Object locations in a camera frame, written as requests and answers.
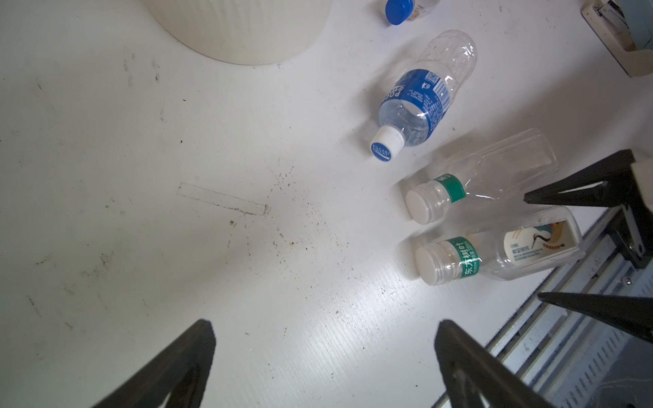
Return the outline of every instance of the green label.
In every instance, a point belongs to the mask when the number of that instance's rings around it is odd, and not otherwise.
[[[481,267],[481,259],[471,242],[461,236],[451,238],[447,241],[451,242],[451,245],[456,248],[458,255],[460,255],[460,265],[462,266],[462,275],[460,278],[478,274],[479,268]]]
[[[460,180],[458,180],[453,174],[443,174],[433,180],[445,186],[449,196],[451,197],[451,202],[456,202],[465,198],[465,188],[462,186]]]

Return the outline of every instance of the bottle with blue label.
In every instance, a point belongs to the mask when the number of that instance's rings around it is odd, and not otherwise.
[[[453,206],[483,211],[537,187],[557,170],[558,160],[544,133],[528,129],[445,163],[438,177],[406,194],[406,207],[420,224],[442,219]]]
[[[429,285],[476,274],[510,281],[582,258],[581,242],[568,208],[544,207],[473,234],[430,242],[415,252],[415,265]]]
[[[433,11],[440,0],[388,0],[385,16],[391,24],[422,18]]]
[[[474,66],[476,45],[467,34],[449,30],[431,41],[381,104],[381,128],[370,143],[376,158],[390,161],[405,146],[424,143]]]

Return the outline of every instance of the cream-colored container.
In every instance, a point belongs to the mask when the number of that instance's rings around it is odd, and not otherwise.
[[[332,0],[143,0],[188,47],[235,64],[262,65],[304,51],[324,28]]]

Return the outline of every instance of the clear plastic bottle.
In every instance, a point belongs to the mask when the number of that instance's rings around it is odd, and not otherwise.
[[[546,207],[475,234],[428,243],[415,252],[415,264],[429,285],[478,273],[509,281],[580,259],[581,241],[569,209]]]
[[[406,194],[406,206],[415,221],[428,224],[453,205],[482,210],[523,193],[557,169],[558,160],[542,131],[528,129],[445,164],[441,176]]]
[[[404,146],[428,139],[474,66],[476,45],[470,36],[457,30],[438,35],[383,100],[372,153],[389,161]]]
[[[406,20],[424,17],[438,5],[440,0],[388,0],[385,16],[391,24],[399,25]]]

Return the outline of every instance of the pocari sweat bottle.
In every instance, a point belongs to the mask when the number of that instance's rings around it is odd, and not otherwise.
[[[372,153],[389,161],[404,146],[424,143],[474,66],[476,45],[470,36],[457,30],[438,35],[383,100]]]
[[[388,0],[385,16],[391,24],[399,25],[406,20],[422,18],[433,11],[440,0]]]

